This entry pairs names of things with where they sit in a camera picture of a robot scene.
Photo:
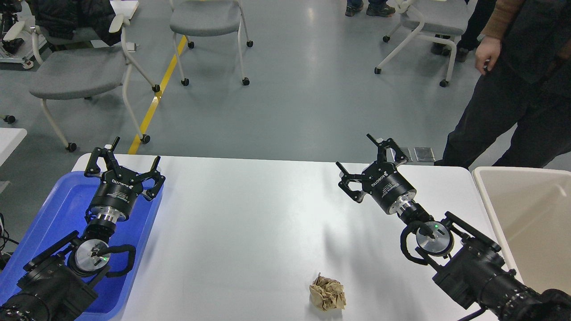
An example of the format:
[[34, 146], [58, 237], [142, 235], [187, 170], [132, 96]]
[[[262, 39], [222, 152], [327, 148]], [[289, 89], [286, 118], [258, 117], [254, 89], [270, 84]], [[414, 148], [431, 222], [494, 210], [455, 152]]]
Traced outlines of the bystander hand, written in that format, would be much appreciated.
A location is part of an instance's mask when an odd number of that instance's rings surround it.
[[475, 68], [486, 75], [496, 64], [501, 53], [501, 39], [485, 35], [475, 53]]

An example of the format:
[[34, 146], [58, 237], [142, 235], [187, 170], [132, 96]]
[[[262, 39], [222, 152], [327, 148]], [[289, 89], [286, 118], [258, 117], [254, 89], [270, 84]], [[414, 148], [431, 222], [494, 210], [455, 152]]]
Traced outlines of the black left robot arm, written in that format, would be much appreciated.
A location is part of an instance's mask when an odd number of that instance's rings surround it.
[[94, 148], [61, 177], [1, 274], [3, 321], [108, 320], [125, 304], [161, 202], [165, 176]]

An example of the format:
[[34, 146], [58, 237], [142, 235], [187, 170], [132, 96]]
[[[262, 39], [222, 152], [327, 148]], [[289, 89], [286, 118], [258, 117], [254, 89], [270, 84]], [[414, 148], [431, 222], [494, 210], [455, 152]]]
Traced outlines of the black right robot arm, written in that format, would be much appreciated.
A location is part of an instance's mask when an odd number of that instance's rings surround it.
[[436, 221], [414, 201], [416, 189], [397, 167], [408, 157], [391, 138], [377, 141], [377, 159], [361, 173], [340, 169], [339, 187], [355, 202], [371, 195], [386, 214], [396, 214], [405, 228], [400, 235], [402, 254], [411, 262], [431, 266], [435, 284], [464, 309], [479, 310], [463, 319], [470, 321], [491, 311], [500, 321], [568, 321], [570, 296], [556, 289], [541, 294], [516, 279], [516, 270], [504, 270], [501, 246], [491, 238], [446, 212]]

